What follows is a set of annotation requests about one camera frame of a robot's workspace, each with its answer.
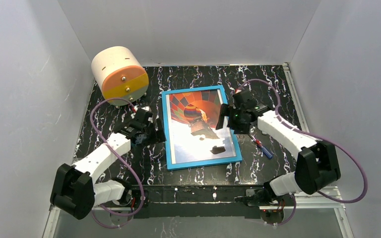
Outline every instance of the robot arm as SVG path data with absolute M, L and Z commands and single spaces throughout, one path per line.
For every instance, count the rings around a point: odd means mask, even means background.
M 271 202 L 279 196 L 301 191 L 313 194 L 341 177 L 334 145 L 287 128 L 278 120 L 275 111 L 258 104 L 249 91 L 234 94 L 233 100 L 233 106 L 221 106 L 216 129 L 223 127 L 224 117 L 228 117 L 227 126 L 235 134 L 248 134 L 250 127 L 257 122 L 259 130 L 271 135 L 297 160 L 294 172 L 273 178 L 264 183 L 256 195 L 240 198 L 241 201 L 258 199 Z
M 158 130 L 148 107 L 138 109 L 132 119 L 115 127 L 114 133 L 107 139 L 108 145 L 123 155 L 131 146 L 164 142 L 166 138 L 159 119 L 157 125 Z M 107 145 L 102 144 L 71 166 L 61 165 L 56 173 L 50 202 L 79 220 L 87 216 L 93 206 L 112 200 L 127 202 L 130 189 L 127 182 L 113 178 L 96 184 L 100 175 L 116 160 Z

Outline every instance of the black tabletop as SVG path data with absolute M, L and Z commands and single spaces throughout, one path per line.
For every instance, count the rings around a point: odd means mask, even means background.
M 162 91 L 223 85 L 227 100 L 230 101 L 232 92 L 244 81 L 260 78 L 275 85 L 281 97 L 281 115 L 300 127 L 284 70 L 280 65 L 166 66 L 146 67 L 145 69 L 149 76 L 147 95 L 134 104 L 142 107 L 150 106 L 151 110 L 161 119 L 163 119 Z M 274 107 L 277 101 L 274 93 L 266 85 L 255 82 L 249 88 L 255 99 Z M 94 106 L 102 100 L 101 91 L 95 84 L 82 124 L 74 161 L 84 158 L 101 144 L 101 139 L 91 127 L 89 117 Z M 117 109 L 105 104 L 96 113 L 95 121 L 97 127 L 107 137 L 115 123 L 129 117 L 130 113 L 130 108 L 127 106 Z M 255 128 L 252 129 L 251 134 L 272 151 L 274 157 L 271 160 L 262 154 L 247 135 L 237 136 L 243 157 L 243 160 L 238 163 L 168 171 L 164 143 L 144 149 L 133 148 L 124 155 L 124 158 L 137 172 L 142 183 L 148 185 L 255 185 L 294 170 L 294 158 L 277 141 L 269 135 L 262 135 Z M 120 161 L 113 163 L 99 180 L 106 181 L 115 177 L 136 184 L 131 173 Z

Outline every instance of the white cylindrical container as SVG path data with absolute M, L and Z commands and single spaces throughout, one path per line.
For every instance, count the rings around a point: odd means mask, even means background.
M 148 74 L 128 48 L 115 46 L 103 50 L 94 57 L 91 69 L 105 99 L 133 102 L 147 91 Z M 123 100 L 109 102 L 116 106 L 127 104 Z

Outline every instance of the black plastic part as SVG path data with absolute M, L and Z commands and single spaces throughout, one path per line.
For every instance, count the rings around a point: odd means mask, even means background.
M 73 166 L 61 165 L 55 176 L 50 203 L 83 219 L 94 205 L 93 179 Z
M 316 145 L 299 152 L 295 179 L 303 192 L 313 194 L 340 178 L 341 171 L 333 144 L 318 141 Z
M 223 153 L 226 151 L 226 148 L 224 146 L 220 146 L 220 147 L 217 147 L 217 146 L 214 146 L 212 147 L 212 150 L 210 150 L 212 154 L 216 155 L 216 154 L 220 154 L 220 153 Z
M 144 204 L 142 207 L 148 207 L 148 203 L 149 203 L 149 192 L 148 190 L 144 190 L 144 196 L 145 196 L 145 200 L 144 200 Z M 133 208 L 137 208 L 139 206 L 139 203 L 141 202 L 141 191 L 138 189 L 133 189 L 132 190 L 132 197 L 135 198 L 135 204 L 133 206 Z
M 149 197 L 147 207 L 135 214 L 134 219 L 146 219 L 150 217 L 245 217 L 247 219 L 259 219 L 258 207 L 245 206 L 243 203 L 234 202 L 235 197 L 244 195 L 247 189 L 259 189 L 258 185 L 192 185 L 192 186 L 169 186 L 169 185 L 144 185 L 144 191 Z M 133 194 L 139 199 L 140 192 L 137 185 L 133 185 Z M 293 203 L 289 198 L 286 204 Z
M 122 194 L 122 197 L 118 200 L 120 204 L 128 204 L 129 200 L 131 199 L 131 196 L 129 195 L 128 191 L 132 188 L 132 184 L 126 180 L 123 180 L 121 178 L 111 178 L 111 180 L 116 181 L 125 187 L 125 190 Z
M 166 141 L 163 125 L 160 119 L 156 120 L 157 129 L 153 123 L 153 113 L 139 108 L 134 118 L 116 125 L 113 132 L 121 133 L 130 139 L 131 145 L 147 146 Z
M 284 210 L 261 210 L 260 217 L 268 224 L 281 223 L 284 220 Z
M 279 200 L 281 197 L 275 196 L 269 183 L 265 183 L 264 187 L 260 189 L 253 189 L 253 195 L 235 197 L 234 201 L 242 202 L 247 206 L 263 206 L 271 203 L 273 200 Z
M 228 117 L 227 127 L 235 134 L 248 134 L 251 125 L 270 108 L 251 99 L 250 91 L 241 91 L 233 95 L 234 106 L 222 104 L 216 130 L 223 128 L 224 117 Z

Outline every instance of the gray wall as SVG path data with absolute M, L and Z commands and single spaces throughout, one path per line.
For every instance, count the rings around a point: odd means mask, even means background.
M 381 237 L 381 1 L 323 0 L 291 62 L 311 131 L 352 151 L 369 193 L 347 205 L 356 237 Z M 360 173 L 340 157 L 343 198 L 360 194 Z
M 0 237 L 41 237 L 92 82 L 56 0 L 0 0 Z
M 290 61 L 320 0 L 59 0 L 92 59 L 128 47 L 142 65 Z

